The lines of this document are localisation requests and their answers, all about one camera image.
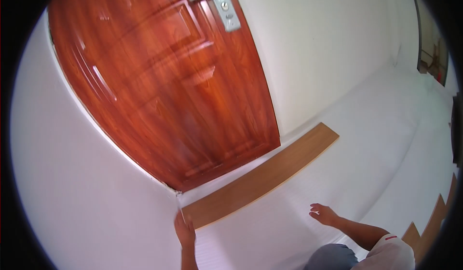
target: foam underlayment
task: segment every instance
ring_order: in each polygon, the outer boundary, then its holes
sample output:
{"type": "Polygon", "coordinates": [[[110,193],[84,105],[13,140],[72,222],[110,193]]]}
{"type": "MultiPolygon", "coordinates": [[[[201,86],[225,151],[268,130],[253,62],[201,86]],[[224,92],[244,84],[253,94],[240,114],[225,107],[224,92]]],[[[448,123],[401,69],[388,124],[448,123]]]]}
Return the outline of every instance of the foam underlayment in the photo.
{"type": "Polygon", "coordinates": [[[197,231],[200,269],[301,269],[340,231],[309,216],[310,204],[402,235],[419,232],[454,170],[451,97],[431,76],[385,66],[313,120],[339,140],[265,197],[197,231]]]}

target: person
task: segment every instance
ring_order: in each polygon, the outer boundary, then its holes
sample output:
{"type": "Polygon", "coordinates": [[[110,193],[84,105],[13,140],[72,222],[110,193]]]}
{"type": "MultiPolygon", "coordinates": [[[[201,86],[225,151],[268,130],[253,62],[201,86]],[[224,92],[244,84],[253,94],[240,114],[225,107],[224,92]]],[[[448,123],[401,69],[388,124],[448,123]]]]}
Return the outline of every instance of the person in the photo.
{"type": "MultiPolygon", "coordinates": [[[[330,207],[311,204],[309,215],[321,224],[335,227],[349,236],[363,249],[367,257],[358,261],[354,252],[344,244],[326,244],[316,250],[304,266],[304,270],[411,270],[415,268],[411,247],[388,231],[339,217],[330,207]]],[[[187,217],[183,220],[179,211],[175,229],[182,245],[182,270],[197,270],[194,258],[193,223],[187,217]]]]}

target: door panel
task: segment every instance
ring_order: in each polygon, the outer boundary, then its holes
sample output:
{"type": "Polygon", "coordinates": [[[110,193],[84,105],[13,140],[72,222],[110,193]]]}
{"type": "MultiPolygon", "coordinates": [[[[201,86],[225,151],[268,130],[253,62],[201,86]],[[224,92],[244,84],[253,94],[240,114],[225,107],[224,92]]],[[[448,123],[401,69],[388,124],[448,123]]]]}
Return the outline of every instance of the door panel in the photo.
{"type": "Polygon", "coordinates": [[[280,145],[251,33],[211,0],[52,0],[50,30],[77,96],[142,168],[186,191],[280,145]]]}

